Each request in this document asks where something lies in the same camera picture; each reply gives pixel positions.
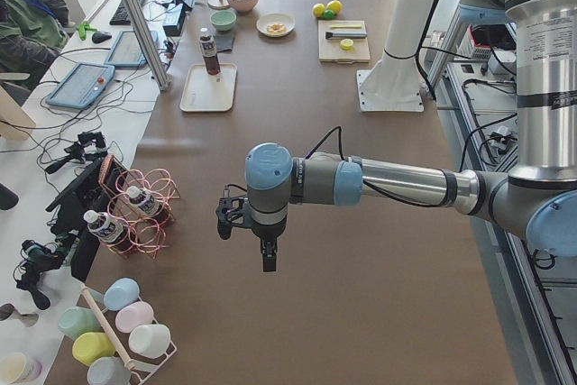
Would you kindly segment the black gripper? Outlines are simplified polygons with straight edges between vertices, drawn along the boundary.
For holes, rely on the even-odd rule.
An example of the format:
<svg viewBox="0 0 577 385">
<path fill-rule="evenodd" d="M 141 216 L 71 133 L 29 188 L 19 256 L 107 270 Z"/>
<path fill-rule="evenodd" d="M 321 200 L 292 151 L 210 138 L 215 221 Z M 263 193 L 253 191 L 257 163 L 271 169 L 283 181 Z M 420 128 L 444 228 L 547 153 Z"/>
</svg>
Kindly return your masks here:
<svg viewBox="0 0 577 385">
<path fill-rule="evenodd" d="M 273 272 L 276 270 L 278 251 L 278 237 L 266 234 L 261 237 L 262 268 L 263 272 Z"/>
</svg>

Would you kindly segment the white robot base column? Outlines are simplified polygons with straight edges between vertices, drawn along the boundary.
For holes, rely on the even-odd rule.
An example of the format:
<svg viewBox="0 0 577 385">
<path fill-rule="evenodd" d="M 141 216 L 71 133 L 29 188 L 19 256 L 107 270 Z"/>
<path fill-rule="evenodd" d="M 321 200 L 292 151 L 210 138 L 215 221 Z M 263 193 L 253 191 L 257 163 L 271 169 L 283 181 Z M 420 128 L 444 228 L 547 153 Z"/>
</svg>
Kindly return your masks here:
<svg viewBox="0 0 577 385">
<path fill-rule="evenodd" d="M 363 112 L 424 110 L 417 60 L 434 2 L 396 0 L 380 60 L 370 70 L 357 71 L 358 98 Z"/>
</svg>

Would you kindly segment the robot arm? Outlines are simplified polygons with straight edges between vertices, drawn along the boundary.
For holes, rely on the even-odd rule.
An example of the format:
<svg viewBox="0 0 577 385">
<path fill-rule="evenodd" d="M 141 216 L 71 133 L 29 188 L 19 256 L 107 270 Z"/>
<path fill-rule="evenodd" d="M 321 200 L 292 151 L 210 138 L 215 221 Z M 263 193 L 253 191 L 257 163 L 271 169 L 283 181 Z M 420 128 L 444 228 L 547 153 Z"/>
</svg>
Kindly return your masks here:
<svg viewBox="0 0 577 385">
<path fill-rule="evenodd" d="M 576 253 L 576 0 L 461 0 L 469 22 L 517 27 L 517 164 L 508 172 L 433 170 L 358 157 L 294 158 L 276 144 L 245 162 L 245 220 L 276 268 L 288 206 L 357 204 L 379 194 L 452 207 L 555 256 Z"/>
</svg>

